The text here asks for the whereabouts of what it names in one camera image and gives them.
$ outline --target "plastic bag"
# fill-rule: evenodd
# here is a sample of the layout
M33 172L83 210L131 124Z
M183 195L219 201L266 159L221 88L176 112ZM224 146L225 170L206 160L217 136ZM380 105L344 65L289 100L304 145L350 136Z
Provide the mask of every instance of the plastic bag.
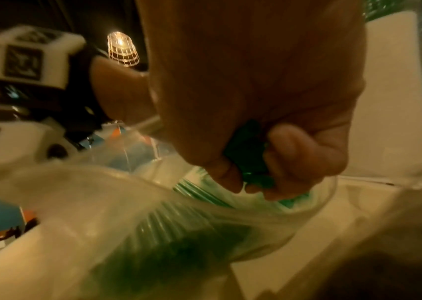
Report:
M13 174L0 181L0 198L42 221L51 299L115 300L151 297L184 279L199 286L232 261L274 251L334 191L305 209L238 210L173 191L191 168L169 145L131 131Z

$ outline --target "forearm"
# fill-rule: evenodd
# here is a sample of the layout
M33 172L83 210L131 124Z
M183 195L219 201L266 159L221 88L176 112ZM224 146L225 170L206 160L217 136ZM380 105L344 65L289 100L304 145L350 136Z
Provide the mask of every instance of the forearm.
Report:
M136 124L156 114L148 91L147 73L96 57L90 76L94 94L108 117Z

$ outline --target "clear plastic bag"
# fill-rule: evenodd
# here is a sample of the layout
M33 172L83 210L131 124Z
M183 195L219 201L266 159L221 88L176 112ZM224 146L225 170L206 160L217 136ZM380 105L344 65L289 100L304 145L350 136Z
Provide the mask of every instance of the clear plastic bag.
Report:
M0 181L0 197L42 221L51 299L118 300L278 249L335 190L333 178L308 207L238 210L173 191L191 168L169 145L130 131L65 163L13 174Z

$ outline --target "black square pattern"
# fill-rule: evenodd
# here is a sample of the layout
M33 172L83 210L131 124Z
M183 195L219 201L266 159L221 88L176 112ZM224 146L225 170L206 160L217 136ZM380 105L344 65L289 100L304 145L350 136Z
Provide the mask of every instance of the black square pattern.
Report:
M43 51L9 45L6 48L3 73L7 77L41 80Z
M49 44L62 36L62 32L35 28L16 37L17 41L28 43Z

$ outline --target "dark background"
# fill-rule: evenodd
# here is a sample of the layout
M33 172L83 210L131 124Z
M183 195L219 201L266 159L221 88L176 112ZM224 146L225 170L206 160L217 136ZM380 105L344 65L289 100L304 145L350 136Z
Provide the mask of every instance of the dark background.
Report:
M135 0L0 0L0 31L17 24L78 33L106 51L107 35L123 32L137 48L140 69L147 69Z

